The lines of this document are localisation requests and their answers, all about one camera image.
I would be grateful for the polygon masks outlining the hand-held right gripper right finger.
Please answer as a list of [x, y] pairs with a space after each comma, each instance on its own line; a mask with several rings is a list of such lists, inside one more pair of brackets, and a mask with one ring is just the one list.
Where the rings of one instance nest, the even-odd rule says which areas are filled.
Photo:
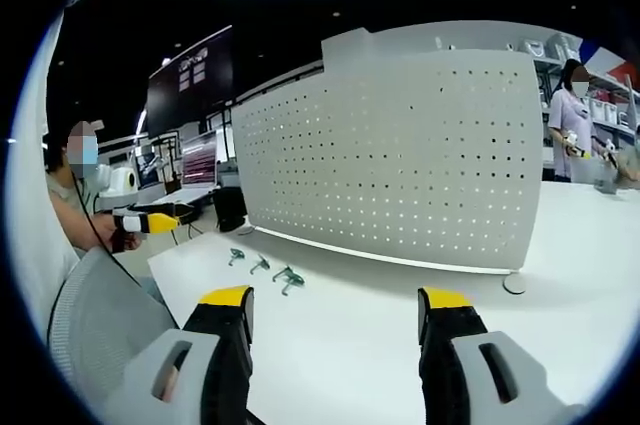
[[490, 332], [462, 294], [422, 287], [418, 372], [427, 424], [576, 424], [582, 405], [564, 404], [547, 373], [503, 332]]

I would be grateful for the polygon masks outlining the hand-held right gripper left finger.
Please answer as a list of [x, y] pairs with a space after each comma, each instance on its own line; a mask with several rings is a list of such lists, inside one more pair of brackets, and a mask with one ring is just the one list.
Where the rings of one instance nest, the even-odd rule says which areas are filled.
[[107, 424], [251, 424], [254, 288], [214, 290], [125, 368]]

